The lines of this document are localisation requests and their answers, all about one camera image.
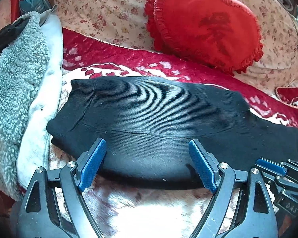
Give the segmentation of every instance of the ribbed fabric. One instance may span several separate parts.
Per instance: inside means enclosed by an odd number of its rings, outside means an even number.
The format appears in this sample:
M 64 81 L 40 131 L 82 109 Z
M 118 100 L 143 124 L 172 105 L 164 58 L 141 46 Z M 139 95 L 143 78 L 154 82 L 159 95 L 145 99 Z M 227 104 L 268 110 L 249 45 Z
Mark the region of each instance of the ribbed fabric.
M 52 143 L 78 158 L 102 137 L 105 178 L 142 187 L 196 188 L 188 153 L 199 139 L 219 162 L 248 171 L 259 157 L 298 160 L 298 129 L 250 113 L 238 92 L 158 77 L 73 80 L 47 125 Z

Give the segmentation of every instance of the blue gripper pad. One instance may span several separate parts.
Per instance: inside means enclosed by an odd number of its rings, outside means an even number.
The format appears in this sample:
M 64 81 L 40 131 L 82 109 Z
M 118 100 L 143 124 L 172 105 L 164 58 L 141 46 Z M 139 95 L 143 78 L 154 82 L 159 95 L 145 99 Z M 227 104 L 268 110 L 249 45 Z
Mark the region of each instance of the blue gripper pad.
M 189 154 L 204 187 L 209 189 L 214 194 L 217 190 L 215 174 L 193 140 L 189 142 Z
M 287 170 L 282 165 L 262 157 L 256 160 L 256 164 L 272 170 L 282 176 L 285 176 L 287 173 Z
M 86 188 L 91 186 L 92 181 L 95 178 L 95 175 L 98 171 L 100 164 L 106 154 L 106 141 L 101 140 L 98 146 L 95 148 L 93 154 L 88 159 L 84 168 L 81 172 L 81 181 L 78 185 L 78 188 L 81 192 L 84 192 Z

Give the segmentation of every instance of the black garment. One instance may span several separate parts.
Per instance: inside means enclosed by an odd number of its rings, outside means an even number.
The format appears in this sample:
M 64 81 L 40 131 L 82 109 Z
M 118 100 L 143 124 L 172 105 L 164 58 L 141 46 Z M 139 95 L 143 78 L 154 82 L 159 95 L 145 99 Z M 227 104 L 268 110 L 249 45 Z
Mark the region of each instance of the black garment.
M 259 157 L 298 161 L 298 129 L 249 111 L 240 93 L 157 77 L 73 80 L 47 125 L 52 143 L 78 158 L 107 141 L 99 174 L 142 187 L 195 188 L 188 143 L 199 139 L 219 162 L 248 171 Z
M 15 23 L 9 24 L 0 30 L 0 53 L 21 34 L 29 19 L 20 18 Z

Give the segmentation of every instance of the floral fabric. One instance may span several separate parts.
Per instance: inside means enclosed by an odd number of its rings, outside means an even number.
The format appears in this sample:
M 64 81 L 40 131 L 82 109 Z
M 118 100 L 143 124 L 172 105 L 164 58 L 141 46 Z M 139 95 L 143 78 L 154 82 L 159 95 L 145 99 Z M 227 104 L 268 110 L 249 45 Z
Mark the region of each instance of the floral fabric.
M 274 94 L 277 86 L 298 86 L 298 35 L 277 0 L 239 0 L 261 26 L 264 56 L 235 77 Z M 65 28 L 124 47 L 153 50 L 145 25 L 145 0 L 55 0 Z

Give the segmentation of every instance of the red pillow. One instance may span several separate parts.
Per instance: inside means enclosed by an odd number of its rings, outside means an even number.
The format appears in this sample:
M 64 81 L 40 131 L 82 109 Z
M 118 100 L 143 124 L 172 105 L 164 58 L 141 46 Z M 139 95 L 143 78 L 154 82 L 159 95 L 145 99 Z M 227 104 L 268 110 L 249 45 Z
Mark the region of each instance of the red pillow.
M 263 55 L 256 16 L 237 0 L 147 0 L 145 13 L 157 51 L 230 74 Z

